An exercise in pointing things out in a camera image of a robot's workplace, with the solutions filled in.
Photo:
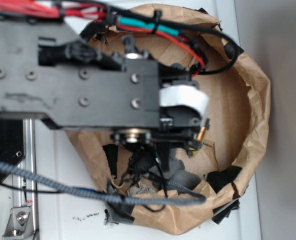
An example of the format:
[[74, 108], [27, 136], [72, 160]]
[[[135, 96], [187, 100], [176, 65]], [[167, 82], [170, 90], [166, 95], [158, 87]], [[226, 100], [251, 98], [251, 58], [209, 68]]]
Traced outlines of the black gripper white tape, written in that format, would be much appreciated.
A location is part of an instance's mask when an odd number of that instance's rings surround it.
[[201, 149], [210, 128], [209, 97], [192, 80], [191, 73], [176, 63], [159, 65], [160, 128], [158, 141], [183, 148], [190, 157]]

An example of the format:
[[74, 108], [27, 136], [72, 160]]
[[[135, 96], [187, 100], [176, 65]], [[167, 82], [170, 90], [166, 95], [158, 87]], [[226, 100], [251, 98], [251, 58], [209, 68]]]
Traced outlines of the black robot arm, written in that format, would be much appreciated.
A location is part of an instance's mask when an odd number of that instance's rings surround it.
[[200, 149], [208, 97], [148, 53], [107, 55], [67, 24], [0, 18], [0, 119], [111, 131], [117, 144]]

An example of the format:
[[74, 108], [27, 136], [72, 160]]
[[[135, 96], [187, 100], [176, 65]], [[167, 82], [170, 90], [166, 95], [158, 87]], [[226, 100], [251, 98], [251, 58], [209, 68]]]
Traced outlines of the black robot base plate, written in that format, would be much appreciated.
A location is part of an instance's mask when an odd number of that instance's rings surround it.
[[0, 119], [0, 161], [16, 166], [24, 157], [23, 121]]

